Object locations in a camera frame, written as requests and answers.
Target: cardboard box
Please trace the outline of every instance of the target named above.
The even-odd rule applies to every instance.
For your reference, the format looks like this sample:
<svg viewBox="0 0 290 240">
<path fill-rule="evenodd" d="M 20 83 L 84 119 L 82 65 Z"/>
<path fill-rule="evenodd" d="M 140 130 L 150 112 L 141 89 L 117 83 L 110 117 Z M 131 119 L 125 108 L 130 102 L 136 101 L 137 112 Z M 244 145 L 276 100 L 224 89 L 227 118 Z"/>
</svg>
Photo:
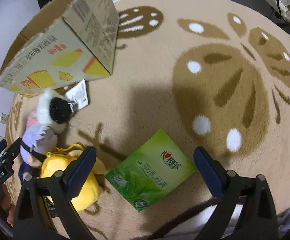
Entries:
<svg viewBox="0 0 290 240">
<path fill-rule="evenodd" d="M 119 17 L 112 0 L 53 0 L 18 34 L 0 87 L 27 97 L 112 74 Z"/>
</svg>

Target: yellow cord loop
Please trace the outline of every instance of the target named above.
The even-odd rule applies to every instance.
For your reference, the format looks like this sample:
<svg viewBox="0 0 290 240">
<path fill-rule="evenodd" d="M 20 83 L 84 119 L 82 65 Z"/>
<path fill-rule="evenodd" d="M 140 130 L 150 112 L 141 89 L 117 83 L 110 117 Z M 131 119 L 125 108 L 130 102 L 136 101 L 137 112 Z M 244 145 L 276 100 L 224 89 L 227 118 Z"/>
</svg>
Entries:
<svg viewBox="0 0 290 240">
<path fill-rule="evenodd" d="M 84 150 L 84 147 L 83 146 L 81 146 L 78 143 L 74 143 L 74 144 L 72 144 L 71 146 L 69 146 L 66 149 L 62 149 L 62 148 L 55 147 L 53 152 L 48 152 L 46 154 L 46 157 L 51 157 L 54 154 L 68 154 L 68 152 L 72 151 L 72 149 L 75 148 L 75 147 L 78 148 L 79 150 L 82 150 L 82 151 Z"/>
</svg>

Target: black fuzzy ball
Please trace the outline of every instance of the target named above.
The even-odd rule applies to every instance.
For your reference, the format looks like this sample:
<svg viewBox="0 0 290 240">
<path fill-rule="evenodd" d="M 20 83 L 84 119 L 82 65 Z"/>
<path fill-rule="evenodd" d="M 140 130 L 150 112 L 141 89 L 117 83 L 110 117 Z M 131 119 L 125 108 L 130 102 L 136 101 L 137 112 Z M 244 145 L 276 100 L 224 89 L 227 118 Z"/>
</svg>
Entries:
<svg viewBox="0 0 290 240">
<path fill-rule="evenodd" d="M 49 114 L 56 123 L 65 123 L 69 121 L 72 109 L 66 100 L 53 98 L 50 101 Z"/>
</svg>

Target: box flap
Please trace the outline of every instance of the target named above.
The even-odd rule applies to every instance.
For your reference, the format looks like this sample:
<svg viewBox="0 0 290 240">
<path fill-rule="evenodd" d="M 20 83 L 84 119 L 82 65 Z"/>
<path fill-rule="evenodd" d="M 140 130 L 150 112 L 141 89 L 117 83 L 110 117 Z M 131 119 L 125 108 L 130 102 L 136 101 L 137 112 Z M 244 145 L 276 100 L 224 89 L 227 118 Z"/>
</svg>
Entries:
<svg viewBox="0 0 290 240">
<path fill-rule="evenodd" d="M 0 69 L 0 75 L 13 59 L 16 53 L 24 46 L 24 44 L 34 35 L 43 32 L 51 23 L 60 17 L 72 0 L 53 0 L 46 4 L 38 14 L 36 14 L 24 29 L 18 34 L 17 38 L 10 46 L 5 60 Z"/>
</svg>

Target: barcode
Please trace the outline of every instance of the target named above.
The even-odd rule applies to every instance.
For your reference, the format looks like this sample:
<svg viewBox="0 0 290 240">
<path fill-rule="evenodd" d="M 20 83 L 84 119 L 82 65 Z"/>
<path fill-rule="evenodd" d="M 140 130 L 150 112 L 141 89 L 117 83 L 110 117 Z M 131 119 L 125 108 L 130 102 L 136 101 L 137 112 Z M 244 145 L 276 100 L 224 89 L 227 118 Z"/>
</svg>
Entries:
<svg viewBox="0 0 290 240">
<path fill-rule="evenodd" d="M 81 21 L 84 22 L 90 11 L 90 7 L 88 6 L 86 0 L 76 0 L 72 5 L 72 8 Z"/>
</svg>

